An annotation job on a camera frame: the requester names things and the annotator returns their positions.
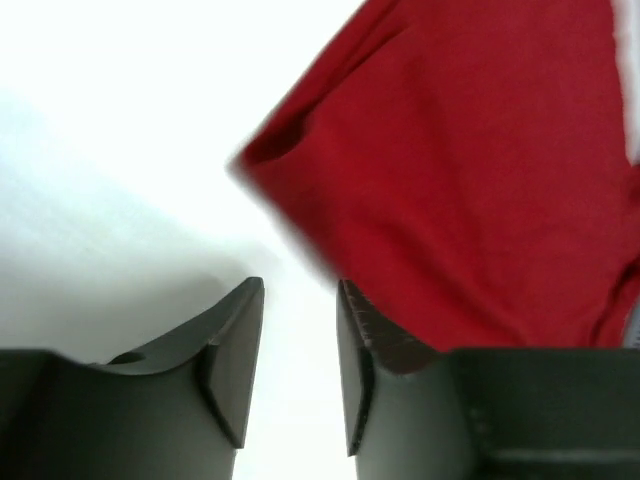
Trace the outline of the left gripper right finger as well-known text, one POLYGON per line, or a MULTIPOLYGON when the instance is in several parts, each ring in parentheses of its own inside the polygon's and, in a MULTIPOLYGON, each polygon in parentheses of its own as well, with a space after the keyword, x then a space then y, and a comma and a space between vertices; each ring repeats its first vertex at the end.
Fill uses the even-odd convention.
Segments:
POLYGON ((361 479, 635 479, 632 349, 440 353, 337 289, 347 449, 361 479))

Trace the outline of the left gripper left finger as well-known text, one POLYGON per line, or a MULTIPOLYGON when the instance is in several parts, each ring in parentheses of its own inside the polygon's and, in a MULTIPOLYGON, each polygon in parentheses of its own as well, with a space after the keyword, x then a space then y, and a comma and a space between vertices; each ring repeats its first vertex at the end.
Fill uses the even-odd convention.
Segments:
POLYGON ((244 445, 264 284, 106 364, 1 353, 5 479, 228 479, 244 445))

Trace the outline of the red t shirt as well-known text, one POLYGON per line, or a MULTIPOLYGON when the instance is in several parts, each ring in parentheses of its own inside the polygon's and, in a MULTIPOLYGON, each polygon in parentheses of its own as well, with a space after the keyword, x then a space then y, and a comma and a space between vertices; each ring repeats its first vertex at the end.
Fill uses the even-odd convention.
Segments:
POLYGON ((434 348, 619 347, 639 300, 639 5, 367 1, 235 166, 434 348))

